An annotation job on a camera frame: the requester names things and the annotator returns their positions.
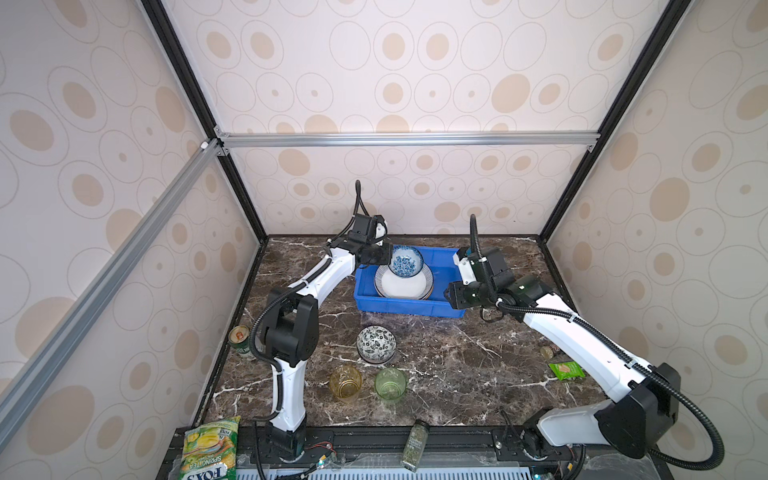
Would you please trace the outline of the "black striped white plate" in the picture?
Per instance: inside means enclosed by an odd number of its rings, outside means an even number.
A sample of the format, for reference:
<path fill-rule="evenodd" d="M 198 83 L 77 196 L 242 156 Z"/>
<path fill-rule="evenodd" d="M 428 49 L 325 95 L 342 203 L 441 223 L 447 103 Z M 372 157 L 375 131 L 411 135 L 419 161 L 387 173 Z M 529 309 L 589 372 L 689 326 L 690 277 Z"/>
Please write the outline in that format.
<path fill-rule="evenodd" d="M 394 275 L 388 266 L 380 266 L 374 276 L 377 293 L 385 298 L 401 300 L 424 300 L 434 288 L 434 276 L 428 266 L 412 278 Z"/>

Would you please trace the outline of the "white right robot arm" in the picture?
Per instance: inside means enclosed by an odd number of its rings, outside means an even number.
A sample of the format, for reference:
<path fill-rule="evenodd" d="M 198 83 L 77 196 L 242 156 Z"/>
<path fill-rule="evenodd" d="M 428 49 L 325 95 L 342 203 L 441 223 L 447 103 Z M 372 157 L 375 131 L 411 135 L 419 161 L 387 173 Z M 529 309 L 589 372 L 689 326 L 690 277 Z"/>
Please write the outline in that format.
<path fill-rule="evenodd" d="M 601 387 L 606 400 L 583 407 L 543 409 L 523 426 L 522 442 L 533 459 L 544 449 L 572 444 L 610 445 L 639 459 L 674 425 L 678 402 L 641 373 L 651 365 L 609 339 L 534 275 L 516 277 L 498 249 L 480 255 L 456 251 L 460 280 L 445 297 L 455 309 L 495 308 L 544 335 Z"/>

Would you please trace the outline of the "blue floral ceramic bowl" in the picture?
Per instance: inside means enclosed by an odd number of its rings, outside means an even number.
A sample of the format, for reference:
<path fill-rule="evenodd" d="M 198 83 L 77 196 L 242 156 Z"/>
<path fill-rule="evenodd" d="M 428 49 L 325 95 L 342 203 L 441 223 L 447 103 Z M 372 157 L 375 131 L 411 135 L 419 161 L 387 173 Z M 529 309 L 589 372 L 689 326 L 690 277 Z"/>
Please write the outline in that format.
<path fill-rule="evenodd" d="M 424 258 L 422 253 L 413 246 L 395 245 L 388 267 L 397 277 L 412 278 L 422 271 Z"/>

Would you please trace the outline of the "leaf patterned ceramic bowl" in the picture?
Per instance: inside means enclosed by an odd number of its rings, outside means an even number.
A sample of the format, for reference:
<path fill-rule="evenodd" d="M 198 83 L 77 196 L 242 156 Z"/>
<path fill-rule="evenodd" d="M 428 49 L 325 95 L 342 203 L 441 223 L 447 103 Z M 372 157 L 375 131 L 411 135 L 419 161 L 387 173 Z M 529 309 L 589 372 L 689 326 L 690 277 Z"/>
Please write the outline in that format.
<path fill-rule="evenodd" d="M 364 362 L 380 365 L 394 357 L 397 340 L 387 328 L 372 325 L 360 331 L 356 340 L 356 348 Z"/>

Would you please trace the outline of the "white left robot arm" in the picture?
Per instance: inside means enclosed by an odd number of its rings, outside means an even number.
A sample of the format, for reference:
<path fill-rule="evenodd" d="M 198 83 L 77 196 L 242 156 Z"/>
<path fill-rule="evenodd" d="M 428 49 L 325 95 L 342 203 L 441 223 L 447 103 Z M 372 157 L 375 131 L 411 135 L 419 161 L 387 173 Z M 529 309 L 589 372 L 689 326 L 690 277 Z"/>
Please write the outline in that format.
<path fill-rule="evenodd" d="M 255 358 L 271 365 L 273 407 L 265 418 L 280 431 L 296 433 L 305 422 L 304 377 L 319 340 L 319 310 L 345 278 L 361 265 L 386 265 L 393 246 L 381 215 L 356 214 L 331 238 L 322 259 L 300 279 L 273 288 L 249 340 Z"/>

